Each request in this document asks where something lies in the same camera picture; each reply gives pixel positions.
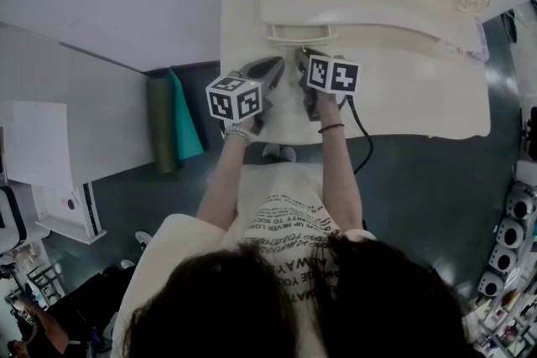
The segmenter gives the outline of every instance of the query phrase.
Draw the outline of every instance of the sneaker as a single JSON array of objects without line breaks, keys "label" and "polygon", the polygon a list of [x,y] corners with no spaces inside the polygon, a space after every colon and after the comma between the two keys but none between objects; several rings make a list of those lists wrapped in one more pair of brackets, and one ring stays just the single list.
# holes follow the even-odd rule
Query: sneaker
[{"label": "sneaker", "polygon": [[136,266],[136,264],[134,264],[131,260],[121,260],[121,268],[125,269],[132,266]]},{"label": "sneaker", "polygon": [[296,152],[292,147],[283,147],[279,159],[288,163],[296,163]]},{"label": "sneaker", "polygon": [[136,240],[142,247],[142,252],[145,251],[145,248],[148,247],[148,244],[151,242],[151,239],[153,239],[153,237],[145,231],[136,231],[135,236]]},{"label": "sneaker", "polygon": [[277,143],[268,143],[263,150],[263,158],[268,158],[273,163],[279,161],[279,145]]}]

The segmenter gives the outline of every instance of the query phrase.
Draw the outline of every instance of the person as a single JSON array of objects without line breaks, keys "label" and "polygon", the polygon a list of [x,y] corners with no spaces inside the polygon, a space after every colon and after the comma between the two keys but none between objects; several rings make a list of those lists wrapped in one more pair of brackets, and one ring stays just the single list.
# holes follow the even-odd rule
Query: person
[{"label": "person", "polygon": [[[142,251],[151,240],[143,231],[138,231],[136,238]],[[18,319],[23,340],[8,342],[11,355],[18,358],[85,357],[87,342],[94,335],[102,339],[102,332],[119,309],[136,268],[129,260],[123,260],[122,267],[123,270],[109,267],[98,273],[46,311],[25,297],[13,301],[13,306],[26,310],[35,324],[29,326],[24,319]]]},{"label": "person", "polygon": [[[322,171],[242,166],[253,122],[227,129],[196,218],[173,215],[190,257],[133,312],[125,358],[179,348],[198,356],[474,356],[456,295],[364,230],[335,97],[319,93],[317,106]],[[274,145],[265,153],[295,158]],[[155,239],[168,243],[165,226]],[[207,242],[216,250],[206,252]],[[175,335],[179,343],[168,341]]]}]

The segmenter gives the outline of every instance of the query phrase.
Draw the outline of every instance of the gray floor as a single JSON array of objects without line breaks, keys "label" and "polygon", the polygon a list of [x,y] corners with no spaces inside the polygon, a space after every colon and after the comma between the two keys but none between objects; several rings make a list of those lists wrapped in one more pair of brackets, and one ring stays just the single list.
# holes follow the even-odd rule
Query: gray floor
[{"label": "gray floor", "polygon": [[[519,104],[508,41],[499,19],[485,26],[492,57],[487,64],[492,131],[463,141],[419,136],[374,137],[375,154],[358,175],[369,229],[428,263],[461,292],[475,294],[492,249],[493,228],[503,213],[519,147]],[[186,160],[176,176],[153,165],[94,183],[96,205],[107,235],[86,246],[51,235],[45,245],[63,268],[68,290],[122,258],[137,261],[136,230],[155,233],[172,213],[194,214],[222,148],[218,123],[208,117],[205,87],[218,64],[175,68],[206,153]],[[364,138],[348,141],[358,163]],[[262,145],[248,149],[259,163]],[[319,145],[297,148],[300,161],[321,161]]]}]

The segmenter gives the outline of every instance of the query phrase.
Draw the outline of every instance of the woman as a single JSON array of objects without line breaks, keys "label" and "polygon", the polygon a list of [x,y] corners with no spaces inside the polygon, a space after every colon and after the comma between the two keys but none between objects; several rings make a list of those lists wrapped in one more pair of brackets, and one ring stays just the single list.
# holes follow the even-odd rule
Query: woman
[{"label": "woman", "polygon": [[134,313],[125,356],[471,355],[449,288],[363,229],[336,100],[318,99],[322,179],[297,163],[242,170],[251,123],[227,129],[197,219],[185,220],[191,255],[204,235],[227,250],[174,270]]}]

